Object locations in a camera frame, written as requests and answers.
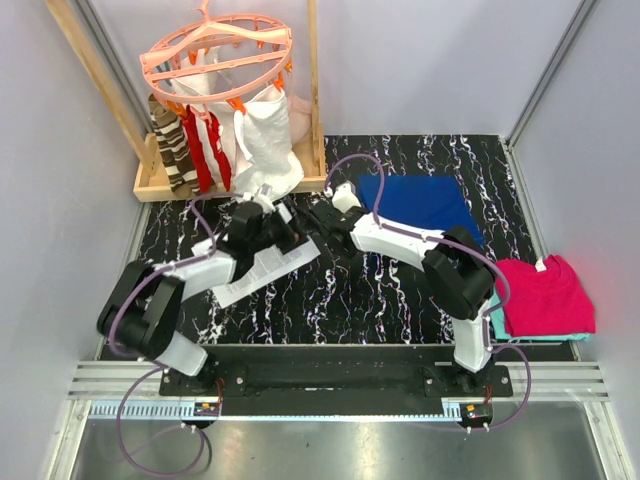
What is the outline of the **white printed paper files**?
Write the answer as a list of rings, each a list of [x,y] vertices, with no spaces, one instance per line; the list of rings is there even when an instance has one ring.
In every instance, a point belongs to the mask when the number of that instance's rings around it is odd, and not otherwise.
[[[226,308],[287,276],[289,273],[309,264],[320,255],[313,240],[308,240],[287,254],[282,254],[276,247],[270,247],[256,254],[254,265],[238,281],[212,288],[212,292],[222,308]]]

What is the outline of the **blue plastic folder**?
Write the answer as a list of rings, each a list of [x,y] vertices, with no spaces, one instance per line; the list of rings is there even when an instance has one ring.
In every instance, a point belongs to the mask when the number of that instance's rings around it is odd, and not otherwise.
[[[469,231],[477,245],[484,244],[483,235],[453,177],[387,176],[377,213],[383,225],[399,224],[403,231],[449,231],[461,226]]]

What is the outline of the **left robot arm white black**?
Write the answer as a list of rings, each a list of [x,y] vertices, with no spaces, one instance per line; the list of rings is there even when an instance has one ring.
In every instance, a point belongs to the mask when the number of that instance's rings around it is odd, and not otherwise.
[[[220,235],[202,253],[177,262],[130,262],[110,294],[96,328],[116,355],[137,355],[181,373],[196,396],[215,386],[216,372],[203,347],[176,330],[182,303],[213,287],[248,276],[256,256],[271,248],[287,254],[304,233],[293,203],[281,199],[269,211],[256,200],[239,204]]]

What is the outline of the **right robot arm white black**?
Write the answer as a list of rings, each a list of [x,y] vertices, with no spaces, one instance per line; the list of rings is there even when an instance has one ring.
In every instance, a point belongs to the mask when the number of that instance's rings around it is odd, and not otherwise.
[[[467,229],[421,229],[359,206],[342,212],[326,201],[313,205],[305,216],[337,254],[375,253],[423,273],[427,296],[451,319],[454,361],[459,365],[453,374],[455,387],[470,397],[488,387],[487,327],[496,274]]]

